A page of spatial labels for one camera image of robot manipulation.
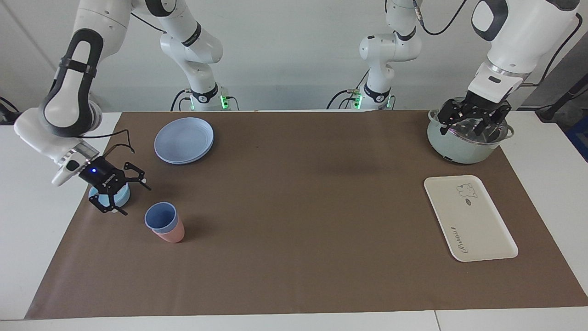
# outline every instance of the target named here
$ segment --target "white table surface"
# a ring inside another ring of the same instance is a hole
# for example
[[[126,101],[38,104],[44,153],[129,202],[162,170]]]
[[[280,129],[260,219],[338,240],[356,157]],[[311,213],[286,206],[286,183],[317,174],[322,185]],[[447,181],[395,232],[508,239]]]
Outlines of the white table surface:
[[[92,134],[111,133],[119,117],[104,114]],[[532,112],[513,112],[507,120],[516,134],[502,144],[505,154],[588,293],[588,164],[557,125],[541,123]],[[588,307],[20,321],[86,183],[74,178],[53,187],[56,165],[12,127],[0,127],[0,142],[0,330],[588,330]],[[101,151],[107,142],[91,141]],[[40,216],[46,221],[39,223]]]

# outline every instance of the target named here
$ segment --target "pink cup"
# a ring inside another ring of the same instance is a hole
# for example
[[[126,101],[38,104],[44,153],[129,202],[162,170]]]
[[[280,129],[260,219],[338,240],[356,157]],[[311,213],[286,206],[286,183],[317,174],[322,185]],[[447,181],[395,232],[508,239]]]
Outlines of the pink cup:
[[[156,203],[145,213],[145,225],[161,239],[169,243],[179,243],[184,238],[184,226],[173,204]]]

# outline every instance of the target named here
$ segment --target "logo on cutting board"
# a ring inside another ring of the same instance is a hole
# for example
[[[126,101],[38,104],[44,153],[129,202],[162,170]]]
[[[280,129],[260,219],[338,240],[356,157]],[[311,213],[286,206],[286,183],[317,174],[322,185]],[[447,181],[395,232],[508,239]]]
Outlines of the logo on cutting board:
[[[459,236],[459,232],[454,227],[451,227],[451,229],[453,230],[453,237],[454,237],[455,241],[457,242],[457,248],[460,251],[462,251],[462,253],[467,254],[468,250],[467,250],[466,246],[463,244],[462,238]]]
[[[477,198],[476,190],[471,184],[464,184],[457,187],[459,195],[462,197]]]

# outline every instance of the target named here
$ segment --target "blue object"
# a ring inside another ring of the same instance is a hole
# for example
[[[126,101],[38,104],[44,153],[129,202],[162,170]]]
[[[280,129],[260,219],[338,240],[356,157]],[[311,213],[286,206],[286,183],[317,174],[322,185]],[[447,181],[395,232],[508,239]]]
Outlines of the blue object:
[[[98,195],[98,190],[94,186],[92,186],[90,188],[90,192],[88,192],[88,197]],[[114,204],[117,207],[122,207],[129,201],[130,197],[131,189],[129,188],[129,183],[127,183],[118,191],[118,193],[114,195]],[[100,204],[104,207],[110,206],[110,202],[108,201],[108,196],[106,194],[100,194],[98,197],[98,202],[100,202]]]
[[[202,158],[212,147],[214,132],[208,122],[196,117],[175,120],[155,137],[157,156],[171,164],[187,164]]]
[[[566,132],[567,138],[588,161],[588,116],[585,116],[574,127]]]
[[[156,203],[145,213],[145,225],[156,233],[168,233],[177,224],[178,212],[176,207],[169,202]]]

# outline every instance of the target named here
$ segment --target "white wall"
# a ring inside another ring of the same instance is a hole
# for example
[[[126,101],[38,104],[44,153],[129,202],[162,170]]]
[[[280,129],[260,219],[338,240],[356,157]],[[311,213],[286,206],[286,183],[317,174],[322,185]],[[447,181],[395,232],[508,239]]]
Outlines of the white wall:
[[[441,29],[460,2],[425,1],[427,27]],[[454,26],[439,37],[419,29],[424,43],[421,56],[394,65],[396,108],[438,108],[446,99],[465,93],[490,46],[470,25],[476,2],[470,0]],[[187,3],[196,19],[222,41],[225,56],[213,70],[238,97],[242,109],[324,108],[335,92],[355,87],[367,69],[359,57],[361,39],[390,32],[383,0]],[[51,85],[50,68],[67,48],[77,4],[77,0],[0,0],[0,94],[23,109],[39,104]],[[588,6],[580,6],[588,18]],[[159,25],[156,19],[147,20]],[[588,24],[563,54],[587,28]],[[183,72],[159,49],[159,36],[131,18],[121,51],[102,63],[92,86],[105,111],[168,110],[175,92],[188,86]],[[538,80],[548,60],[549,56],[543,59],[531,81]],[[531,92],[531,88],[519,90],[510,100],[517,107]]]

